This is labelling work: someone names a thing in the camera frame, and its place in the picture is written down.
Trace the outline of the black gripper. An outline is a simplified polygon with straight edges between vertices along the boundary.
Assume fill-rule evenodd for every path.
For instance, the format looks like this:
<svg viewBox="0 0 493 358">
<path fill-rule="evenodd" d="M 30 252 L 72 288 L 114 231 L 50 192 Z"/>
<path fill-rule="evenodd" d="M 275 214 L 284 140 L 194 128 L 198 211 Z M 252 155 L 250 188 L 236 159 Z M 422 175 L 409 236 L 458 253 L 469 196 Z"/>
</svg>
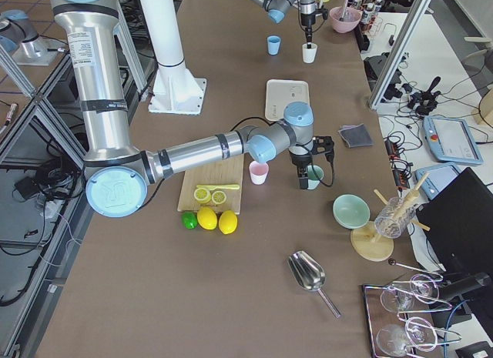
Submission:
<svg viewBox="0 0 493 358">
<path fill-rule="evenodd" d="M 300 10 L 300 23 L 303 30 L 305 30 L 306 45 L 308 49 L 312 48 L 313 31 L 312 27 L 316 23 L 316 18 L 321 15 L 321 7 L 315 0 L 308 2 L 300 1 L 298 4 Z"/>
<path fill-rule="evenodd" d="M 304 145 L 297 144 L 289 148 L 291 162 L 297 167 L 300 189 L 308 189 L 307 167 L 313 163 L 313 157 L 324 154 L 330 167 L 334 167 L 334 141 L 331 136 L 314 136 Z"/>
</svg>

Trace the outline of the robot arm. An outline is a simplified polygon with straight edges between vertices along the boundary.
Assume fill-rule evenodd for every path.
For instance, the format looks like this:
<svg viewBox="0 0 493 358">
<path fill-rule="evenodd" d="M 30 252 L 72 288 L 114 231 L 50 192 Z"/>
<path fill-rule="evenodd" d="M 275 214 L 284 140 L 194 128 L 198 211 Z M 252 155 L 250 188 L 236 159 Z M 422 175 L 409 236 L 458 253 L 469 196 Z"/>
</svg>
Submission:
<svg viewBox="0 0 493 358">
<path fill-rule="evenodd" d="M 305 102 L 292 102 L 283 118 L 266 128 L 231 129 L 158 152 L 137 149 L 129 137 L 127 103 L 117 76 L 119 63 L 114 35 L 119 24 L 119 0 L 50 0 L 55 22 L 69 42 L 80 109 L 89 151 L 84 158 L 85 191 L 90 206 L 103 216 L 119 218 L 145 207 L 164 180 L 173 174 L 212 162 L 250 154 L 269 162 L 289 149 L 300 188 L 307 189 L 307 167 L 323 153 L 334 174 L 334 142 L 314 136 L 314 116 Z M 296 0 L 252 0 L 277 23 Z M 302 28 L 311 40 L 316 0 L 297 0 Z M 173 0 L 140 0 L 157 62 L 151 112 L 198 115 L 206 80 L 186 67 Z M 161 181 L 148 200 L 147 186 Z"/>
<path fill-rule="evenodd" d="M 282 22 L 293 5 L 297 6 L 298 19 L 301 29 L 304 31 L 306 45 L 309 49 L 313 49 L 313 26 L 316 24 L 318 15 L 321 15 L 323 20 L 327 20 L 328 11 L 325 9 L 321 0 L 251 0 L 263 8 L 269 19 L 278 24 Z"/>
</svg>

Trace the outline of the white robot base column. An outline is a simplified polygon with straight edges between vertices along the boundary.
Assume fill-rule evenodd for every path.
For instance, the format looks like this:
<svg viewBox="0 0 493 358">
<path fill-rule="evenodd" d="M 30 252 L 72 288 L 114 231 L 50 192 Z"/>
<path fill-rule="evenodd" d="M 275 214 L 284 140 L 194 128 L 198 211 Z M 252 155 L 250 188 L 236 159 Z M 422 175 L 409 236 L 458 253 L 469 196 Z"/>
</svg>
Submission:
<svg viewBox="0 0 493 358">
<path fill-rule="evenodd" d="M 199 115 L 206 80 L 186 67 L 173 0 L 140 0 L 158 65 L 149 111 Z"/>
</svg>

